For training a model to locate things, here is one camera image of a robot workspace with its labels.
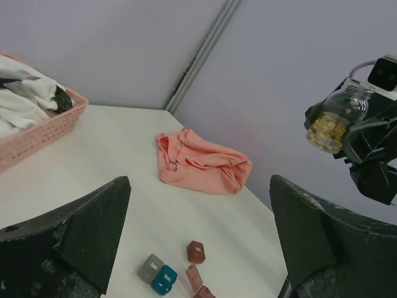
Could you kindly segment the teal pill box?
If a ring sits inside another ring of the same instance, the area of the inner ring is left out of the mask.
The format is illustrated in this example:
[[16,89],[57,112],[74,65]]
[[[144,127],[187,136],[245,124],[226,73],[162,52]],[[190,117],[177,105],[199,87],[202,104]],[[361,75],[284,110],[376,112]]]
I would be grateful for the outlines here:
[[168,294],[176,282],[178,273],[165,264],[151,282],[151,288],[159,295]]

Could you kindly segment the grey pill box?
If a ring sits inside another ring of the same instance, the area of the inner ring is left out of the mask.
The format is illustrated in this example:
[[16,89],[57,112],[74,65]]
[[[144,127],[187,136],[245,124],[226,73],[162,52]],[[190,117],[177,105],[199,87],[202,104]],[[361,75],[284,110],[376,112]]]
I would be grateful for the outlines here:
[[151,284],[163,266],[164,262],[155,254],[151,254],[139,267],[137,275],[144,283]]

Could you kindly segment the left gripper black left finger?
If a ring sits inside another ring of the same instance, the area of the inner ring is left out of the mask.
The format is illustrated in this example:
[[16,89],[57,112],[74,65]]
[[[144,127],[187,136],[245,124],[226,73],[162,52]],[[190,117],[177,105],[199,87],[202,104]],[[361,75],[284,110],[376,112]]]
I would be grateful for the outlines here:
[[131,194],[120,176],[40,216],[1,229],[1,297],[101,297]]

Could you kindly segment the glass pill bottle yellow pills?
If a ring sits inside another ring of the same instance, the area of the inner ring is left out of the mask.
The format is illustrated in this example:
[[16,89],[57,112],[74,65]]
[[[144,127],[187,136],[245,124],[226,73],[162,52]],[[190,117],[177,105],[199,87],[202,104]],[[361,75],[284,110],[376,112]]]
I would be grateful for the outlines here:
[[369,84],[347,78],[325,99],[323,111],[314,118],[306,139],[326,153],[339,153],[343,147],[342,136],[367,115],[368,100],[374,92]]

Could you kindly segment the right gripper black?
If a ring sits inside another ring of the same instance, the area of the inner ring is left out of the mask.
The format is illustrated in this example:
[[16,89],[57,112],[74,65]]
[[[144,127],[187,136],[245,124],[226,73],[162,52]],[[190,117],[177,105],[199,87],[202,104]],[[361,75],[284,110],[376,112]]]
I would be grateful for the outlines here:
[[[312,124],[325,111],[324,102],[305,112],[304,127]],[[350,163],[350,176],[359,192],[367,198],[391,205],[396,199],[396,101],[374,93],[368,100],[364,120],[347,129],[342,137],[342,153]]]

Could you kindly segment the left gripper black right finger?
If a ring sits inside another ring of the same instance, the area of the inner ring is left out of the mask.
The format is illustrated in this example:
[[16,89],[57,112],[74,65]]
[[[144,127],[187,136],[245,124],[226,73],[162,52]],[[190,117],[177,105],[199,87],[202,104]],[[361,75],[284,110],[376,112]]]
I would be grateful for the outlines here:
[[322,199],[280,175],[270,201],[299,297],[396,297],[396,226]]

